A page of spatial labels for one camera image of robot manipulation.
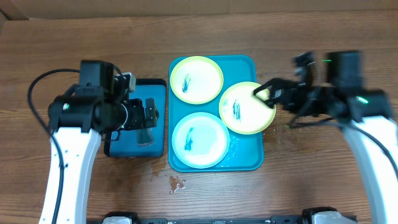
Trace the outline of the dark green sponge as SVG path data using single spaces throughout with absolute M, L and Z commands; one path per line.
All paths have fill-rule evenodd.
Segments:
M 151 128 L 137 130 L 137 145 L 139 147 L 146 147 L 155 143 L 151 130 Z

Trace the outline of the light blue plate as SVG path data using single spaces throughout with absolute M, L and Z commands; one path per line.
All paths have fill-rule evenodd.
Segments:
M 172 133 L 172 149 L 177 158 L 194 169 L 220 163 L 229 150 L 230 136 L 222 120 L 206 112 L 182 118 Z

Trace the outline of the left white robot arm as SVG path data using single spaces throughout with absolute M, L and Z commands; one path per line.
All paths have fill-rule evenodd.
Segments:
M 49 105 L 50 170 L 41 223 L 86 223 L 93 164 L 109 157 L 150 154 L 162 121 L 154 91 L 163 80 L 136 78 L 110 62 L 84 60 L 79 81 Z

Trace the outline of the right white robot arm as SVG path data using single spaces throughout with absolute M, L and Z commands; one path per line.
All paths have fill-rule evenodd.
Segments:
M 373 223 L 397 223 L 397 123 L 385 91 L 364 87 L 362 55 L 357 50 L 329 52 L 326 80 L 314 85 L 317 70 L 311 52 L 294 58 L 300 80 L 273 78 L 253 91 L 269 96 L 294 117 L 291 129 L 338 128 L 358 163 Z

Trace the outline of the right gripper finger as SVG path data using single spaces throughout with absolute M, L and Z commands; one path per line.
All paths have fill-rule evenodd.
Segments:
M 280 95 L 268 94 L 264 97 L 261 97 L 261 100 L 269 108 L 274 108 L 275 105 L 279 104 L 280 102 Z
M 259 92 L 261 92 L 263 90 L 268 90 L 269 96 L 274 97 L 276 90 L 280 86 L 281 83 L 282 83 L 281 78 L 272 78 L 269 81 L 267 81 L 265 84 L 254 89 L 253 95 L 256 96 Z

